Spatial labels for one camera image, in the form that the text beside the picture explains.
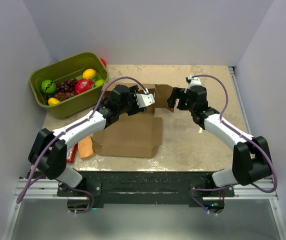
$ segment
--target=green bin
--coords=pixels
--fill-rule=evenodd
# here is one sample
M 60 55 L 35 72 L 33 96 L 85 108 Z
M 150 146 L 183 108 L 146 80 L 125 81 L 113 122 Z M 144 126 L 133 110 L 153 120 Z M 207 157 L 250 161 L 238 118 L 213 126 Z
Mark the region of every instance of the green bin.
M 100 58 L 91 52 L 72 56 L 34 72 L 29 82 L 37 103 L 57 119 L 65 119 L 96 104 L 102 93 L 102 86 L 94 87 L 53 106 L 45 104 L 44 93 L 41 92 L 42 81 L 52 80 L 59 84 L 64 80 L 73 78 L 80 80 L 83 78 L 83 72 L 86 69 L 96 70 L 97 75 L 105 82 L 109 79 L 109 74 Z

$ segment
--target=brown cardboard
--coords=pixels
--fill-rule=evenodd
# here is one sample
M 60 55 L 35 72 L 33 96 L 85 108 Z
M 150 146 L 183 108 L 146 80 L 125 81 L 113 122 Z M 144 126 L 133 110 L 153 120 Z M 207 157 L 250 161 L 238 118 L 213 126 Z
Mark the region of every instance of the brown cardboard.
M 106 95 L 108 96 L 118 84 L 113 84 Z M 131 87 L 135 84 L 122 83 L 122 85 Z M 165 84 L 144 84 L 144 86 L 150 93 L 155 94 L 155 104 L 149 106 L 147 111 L 136 115 L 122 114 L 116 123 L 94 133 L 93 149 L 98 155 L 141 158 L 152 158 L 156 155 L 163 140 L 163 119 L 154 117 L 155 108 L 166 108 L 174 112 L 174 109 L 168 108 L 167 105 L 173 87 Z

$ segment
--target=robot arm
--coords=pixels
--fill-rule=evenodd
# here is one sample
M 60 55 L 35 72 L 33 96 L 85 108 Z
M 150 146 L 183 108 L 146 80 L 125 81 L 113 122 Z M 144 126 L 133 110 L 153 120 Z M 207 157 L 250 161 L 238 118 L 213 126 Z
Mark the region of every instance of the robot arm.
M 90 134 L 116 122 L 120 114 L 134 115 L 145 111 L 146 107 L 153 103 L 155 103 L 153 95 L 139 94 L 137 85 L 133 87 L 118 85 L 94 113 L 90 111 L 81 119 L 53 131 L 46 128 L 39 131 L 28 159 L 35 164 L 45 146 L 64 132 L 65 134 L 60 136 L 42 157 L 37 168 L 51 180 L 56 179 L 72 188 L 85 189 L 86 186 L 81 184 L 83 177 L 66 164 L 67 150 Z
M 190 111 L 196 124 L 214 134 L 233 150 L 232 168 L 213 173 L 211 176 L 213 186 L 211 187 L 235 184 L 245 186 L 270 176 L 271 169 L 266 159 L 246 140 L 254 141 L 270 158 L 266 139 L 261 136 L 253 137 L 237 129 L 224 118 L 220 118 L 219 112 L 208 106 L 206 88 L 201 85 L 200 79 L 189 76 L 186 81 L 188 82 L 187 88 L 175 87 L 173 89 L 172 95 L 167 100 L 169 107 L 175 107 L 175 102 L 179 99 L 178 109 Z

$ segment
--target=yellow fruit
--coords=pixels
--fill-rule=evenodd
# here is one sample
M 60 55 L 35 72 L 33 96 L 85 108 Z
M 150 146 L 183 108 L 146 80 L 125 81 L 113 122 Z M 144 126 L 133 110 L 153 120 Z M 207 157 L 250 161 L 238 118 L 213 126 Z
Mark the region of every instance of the yellow fruit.
M 103 80 L 103 79 L 97 80 L 97 81 L 95 82 L 95 87 L 98 87 L 98 86 L 100 86 L 100 85 L 103 85 L 104 82 L 105 82 L 105 80 Z
M 91 69 L 91 68 L 87 69 L 83 73 L 83 78 L 85 78 L 85 79 L 94 79 L 95 77 L 96 77 L 96 71 Z
M 61 101 L 59 101 L 58 99 L 51 97 L 50 99 L 48 99 L 48 105 L 52 106 L 52 105 L 56 105 L 59 104 Z

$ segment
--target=white wall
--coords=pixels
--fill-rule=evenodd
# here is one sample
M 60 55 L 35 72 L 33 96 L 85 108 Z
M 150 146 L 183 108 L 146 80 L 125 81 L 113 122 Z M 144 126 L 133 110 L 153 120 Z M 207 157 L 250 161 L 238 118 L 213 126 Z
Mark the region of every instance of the white wall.
M 44 112 L 28 78 L 52 61 L 22 0 L 0 0 L 0 238 Z
M 286 0 L 274 0 L 236 78 L 252 132 L 268 139 L 286 221 Z
M 234 66 L 272 0 L 24 0 L 51 55 Z

